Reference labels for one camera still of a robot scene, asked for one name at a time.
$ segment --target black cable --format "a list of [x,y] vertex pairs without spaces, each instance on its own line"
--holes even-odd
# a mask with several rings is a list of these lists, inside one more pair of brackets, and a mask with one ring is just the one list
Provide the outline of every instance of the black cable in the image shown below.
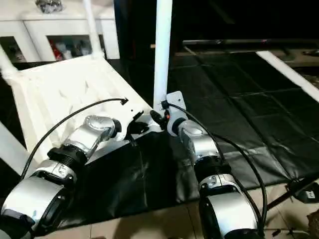
[[55,131],[56,128],[58,128],[61,124],[63,124],[64,122],[66,122],[68,119],[70,119],[71,117],[77,115],[78,113],[90,108],[90,107],[93,107],[95,105],[98,105],[98,104],[101,104],[101,103],[104,103],[104,102],[110,102],[110,101],[121,101],[122,104],[125,104],[128,100],[127,99],[121,99],[121,98],[114,98],[114,99],[106,99],[106,100],[101,100],[101,101],[97,101],[97,102],[94,102],[88,106],[85,106],[71,114],[69,114],[67,117],[63,118],[60,122],[58,122],[55,126],[53,126],[40,140],[39,142],[35,145],[35,147],[33,148],[28,160],[26,161],[25,163],[25,166],[24,166],[24,169],[23,169],[23,172],[21,174],[21,178],[20,178],[20,181],[24,179],[27,171],[28,171],[28,168],[30,166],[30,163],[36,153],[36,151],[38,150],[38,148],[40,147],[40,145],[43,143],[43,141],[53,132]]
[[[223,156],[223,153],[222,151],[220,150],[219,146],[218,146],[218,143],[217,141],[215,140],[215,138],[219,138],[221,139],[222,141],[225,141],[226,143],[232,145],[234,148],[236,148],[242,155],[243,157],[245,158],[245,160],[247,161],[247,163],[249,164],[249,166],[251,167],[251,169],[253,170],[253,172],[255,173],[256,177],[257,177],[257,180],[260,184],[260,187],[261,187],[261,191],[262,191],[262,197],[263,197],[263,208],[262,208],[262,215],[261,217],[259,218],[260,221],[258,223],[259,225],[259,233],[260,234],[263,234],[264,232],[264,227],[265,227],[265,223],[266,223],[266,217],[267,217],[267,192],[266,192],[266,186],[263,182],[263,179],[261,178],[258,170],[256,169],[255,165],[253,164],[252,160],[247,156],[247,154],[242,150],[241,147],[239,147],[237,144],[235,144],[234,142],[232,142],[231,140],[225,138],[225,137],[222,137],[220,135],[217,135],[217,134],[214,134],[214,133],[211,133],[195,116],[193,116],[190,112],[188,112],[187,110],[183,109],[182,107],[179,107],[177,105],[174,105],[174,104],[170,104],[168,103],[169,106],[172,106],[182,112],[184,112],[185,114],[187,114],[190,118],[192,118],[194,121],[196,121],[207,133],[208,135],[215,141],[216,143],[216,148],[221,156],[221,158],[223,159],[224,156]],[[246,197],[248,198],[248,200],[250,201],[250,203],[252,204],[252,207],[253,209],[255,210],[255,213],[258,217],[258,215],[260,215],[259,211],[258,211],[258,208],[255,204],[255,202],[252,200],[252,198],[250,197],[248,191],[242,186],[241,190],[243,191],[243,193],[246,195]]]

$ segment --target black cloth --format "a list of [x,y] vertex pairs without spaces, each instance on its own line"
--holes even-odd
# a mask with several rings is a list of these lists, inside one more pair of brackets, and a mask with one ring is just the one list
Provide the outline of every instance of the black cloth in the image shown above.
[[[168,92],[209,130],[252,157],[266,185],[319,173],[319,104],[255,53],[172,57]],[[150,105],[154,66],[110,61]],[[178,138],[149,133],[87,165],[61,228],[101,222],[198,199],[197,181]],[[220,142],[233,173],[259,187],[243,157]]]

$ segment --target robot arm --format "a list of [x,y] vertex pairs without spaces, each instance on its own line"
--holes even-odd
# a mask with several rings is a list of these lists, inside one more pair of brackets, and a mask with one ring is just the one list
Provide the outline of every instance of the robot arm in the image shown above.
[[118,132],[121,124],[115,119],[86,117],[59,148],[48,152],[49,159],[8,195],[1,209],[0,239],[42,236],[57,226],[85,163],[100,142]]
[[[181,92],[170,93],[169,103],[185,109]],[[151,115],[172,136],[178,136],[187,150],[198,181],[199,214],[207,239],[258,239],[255,212],[231,175],[231,167],[221,160],[214,140],[184,112],[162,103],[165,118]]]

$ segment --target white cabinet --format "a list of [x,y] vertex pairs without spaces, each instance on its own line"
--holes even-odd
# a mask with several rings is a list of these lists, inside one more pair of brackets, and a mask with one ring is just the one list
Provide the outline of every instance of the white cabinet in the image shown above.
[[[56,60],[51,47],[52,44],[63,42],[67,48],[72,49],[76,49],[76,44],[79,44],[79,42],[89,44],[89,32],[86,20],[28,20],[25,21],[25,26],[42,61]],[[119,59],[120,54],[115,21],[96,20],[96,26],[107,58]]]
[[23,21],[0,21],[0,44],[12,62],[40,61]]
[[[2,36],[13,36],[27,62],[55,61],[56,45],[67,48],[68,56],[81,55],[84,51],[79,48],[90,49],[82,0],[62,4],[63,11],[44,14],[34,0],[0,0],[0,44]],[[113,0],[92,0],[92,11],[106,57],[119,59]]]

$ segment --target white pole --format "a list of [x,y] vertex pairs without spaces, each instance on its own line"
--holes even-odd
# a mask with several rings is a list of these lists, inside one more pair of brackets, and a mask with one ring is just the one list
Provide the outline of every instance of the white pole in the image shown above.
[[172,3],[172,0],[157,1],[153,108],[162,114],[160,103],[167,94]]
[[83,0],[83,4],[86,11],[86,18],[89,24],[89,36],[90,42],[92,46],[92,55],[94,58],[104,57],[104,53],[102,52],[99,35],[96,31],[95,19],[92,11],[91,0]]
[[29,153],[20,142],[0,122],[0,158],[21,175]]
[[7,81],[8,84],[9,84],[8,80],[12,77],[12,75],[18,72],[18,70],[12,65],[10,59],[4,52],[1,45],[0,45],[0,69],[1,69],[2,77]]

